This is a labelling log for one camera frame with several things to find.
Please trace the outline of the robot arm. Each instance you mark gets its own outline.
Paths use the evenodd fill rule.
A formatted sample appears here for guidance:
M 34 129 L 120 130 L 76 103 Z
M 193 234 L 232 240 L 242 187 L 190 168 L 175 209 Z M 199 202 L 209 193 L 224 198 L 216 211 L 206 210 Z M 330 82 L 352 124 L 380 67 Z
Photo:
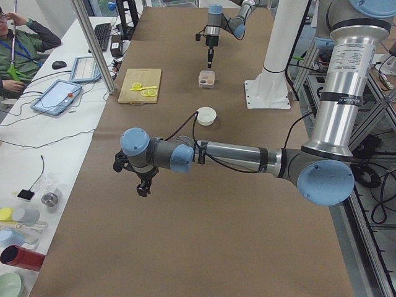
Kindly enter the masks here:
M 150 137 L 134 127 L 121 136 L 115 171 L 128 170 L 140 178 L 137 192 L 150 193 L 160 168 L 186 173 L 193 163 L 210 158 L 229 169 L 270 173 L 294 184 L 301 195 L 318 205 L 347 199 L 355 179 L 348 147 L 377 44 L 387 38 L 395 16 L 394 1 L 321 1 L 317 41 L 334 43 L 316 122 L 300 149 L 244 147 L 195 137 Z
M 204 29 L 196 33 L 196 41 L 201 37 L 205 38 L 208 47 L 207 67 L 212 68 L 215 47 L 218 46 L 220 30 L 224 30 L 233 35 L 237 40 L 244 38 L 246 22 L 249 16 L 258 7 L 274 9 L 278 6 L 278 1 L 266 0 L 245 0 L 233 1 L 240 6 L 240 10 L 235 17 L 229 17 L 223 12 L 223 7 L 219 4 L 212 4 L 208 8 L 208 21 Z

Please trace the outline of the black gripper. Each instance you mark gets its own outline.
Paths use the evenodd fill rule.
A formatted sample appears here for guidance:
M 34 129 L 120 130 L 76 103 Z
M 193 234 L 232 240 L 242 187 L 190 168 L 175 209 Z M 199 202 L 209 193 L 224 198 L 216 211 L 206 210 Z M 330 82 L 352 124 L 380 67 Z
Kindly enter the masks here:
M 133 165 L 122 150 L 114 156 L 113 170 L 117 173 L 120 173 L 122 170 L 135 173 L 140 178 L 140 183 L 136 190 L 141 197 L 147 197 L 151 194 L 152 179 L 158 173 L 157 166 L 144 165 L 143 167 L 138 167 L 137 165 Z
M 218 46 L 219 36 L 218 35 L 207 35 L 205 44 L 209 47 L 207 52 L 207 67 L 212 68 L 214 47 Z

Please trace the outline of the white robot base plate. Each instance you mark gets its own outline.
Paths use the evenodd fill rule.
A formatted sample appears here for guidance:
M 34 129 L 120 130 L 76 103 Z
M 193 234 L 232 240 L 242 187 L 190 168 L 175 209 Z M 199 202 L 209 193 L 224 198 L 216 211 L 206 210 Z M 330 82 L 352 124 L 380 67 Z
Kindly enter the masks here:
M 262 72 L 245 81 L 249 109 L 289 109 L 286 68 L 309 1 L 278 2 Z

